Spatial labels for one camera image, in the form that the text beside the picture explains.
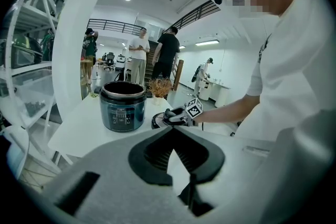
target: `wooden post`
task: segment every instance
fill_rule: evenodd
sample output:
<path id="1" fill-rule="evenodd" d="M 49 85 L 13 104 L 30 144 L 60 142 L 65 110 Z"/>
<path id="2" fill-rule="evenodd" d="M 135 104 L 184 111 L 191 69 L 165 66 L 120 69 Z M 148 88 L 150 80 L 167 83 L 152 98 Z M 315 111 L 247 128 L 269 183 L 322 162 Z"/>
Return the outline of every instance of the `wooden post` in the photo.
<path id="1" fill-rule="evenodd" d="M 174 85 L 173 85 L 173 90 L 174 91 L 177 91 L 177 87 L 179 86 L 178 83 L 180 82 L 184 61 L 180 60 L 178 62 L 179 63 L 178 63 L 178 66 L 177 66 L 176 76 L 175 76 Z"/>

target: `office chair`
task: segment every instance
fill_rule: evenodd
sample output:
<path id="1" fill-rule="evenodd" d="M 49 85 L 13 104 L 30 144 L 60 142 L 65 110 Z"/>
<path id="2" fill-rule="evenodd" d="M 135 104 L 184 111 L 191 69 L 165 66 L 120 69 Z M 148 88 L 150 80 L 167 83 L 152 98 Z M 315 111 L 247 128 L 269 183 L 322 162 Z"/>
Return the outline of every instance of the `office chair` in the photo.
<path id="1" fill-rule="evenodd" d="M 107 67 L 105 67 L 104 70 L 106 70 L 106 69 L 111 70 L 112 69 L 111 66 L 113 66 L 113 63 L 114 63 L 113 60 L 114 60 L 114 55 L 113 54 L 108 54 L 107 57 L 106 57 Z"/>

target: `potted plant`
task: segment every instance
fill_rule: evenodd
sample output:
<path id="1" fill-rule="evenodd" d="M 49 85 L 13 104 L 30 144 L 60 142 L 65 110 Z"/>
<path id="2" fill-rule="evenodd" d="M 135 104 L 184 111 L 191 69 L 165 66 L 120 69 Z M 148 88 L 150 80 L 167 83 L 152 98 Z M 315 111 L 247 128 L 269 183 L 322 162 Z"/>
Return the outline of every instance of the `potted plant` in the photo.
<path id="1" fill-rule="evenodd" d="M 154 104 L 160 105 L 163 98 L 173 88 L 169 79 L 155 79 L 149 82 L 149 90 L 153 94 Z"/>

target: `black t-shirt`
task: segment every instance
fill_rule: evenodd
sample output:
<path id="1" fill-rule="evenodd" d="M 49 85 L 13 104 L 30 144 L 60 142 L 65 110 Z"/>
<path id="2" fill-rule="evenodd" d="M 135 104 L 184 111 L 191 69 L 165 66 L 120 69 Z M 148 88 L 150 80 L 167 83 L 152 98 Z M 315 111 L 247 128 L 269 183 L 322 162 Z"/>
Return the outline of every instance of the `black t-shirt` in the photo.
<path id="1" fill-rule="evenodd" d="M 175 54 L 177 52 L 180 52 L 179 40 L 172 34 L 163 34 L 159 38 L 158 43 L 162 43 L 162 48 L 158 62 L 172 65 L 175 58 Z"/>

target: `black pants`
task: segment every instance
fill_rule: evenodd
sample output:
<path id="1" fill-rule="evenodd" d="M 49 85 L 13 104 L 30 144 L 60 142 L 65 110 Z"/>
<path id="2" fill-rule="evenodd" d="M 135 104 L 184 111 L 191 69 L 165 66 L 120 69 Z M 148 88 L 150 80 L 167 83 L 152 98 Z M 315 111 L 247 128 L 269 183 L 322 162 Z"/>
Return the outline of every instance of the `black pants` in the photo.
<path id="1" fill-rule="evenodd" d="M 166 64 L 162 62 L 157 62 L 154 66 L 152 79 L 157 79 L 162 72 L 162 77 L 164 79 L 169 79 L 172 72 L 173 64 Z"/>

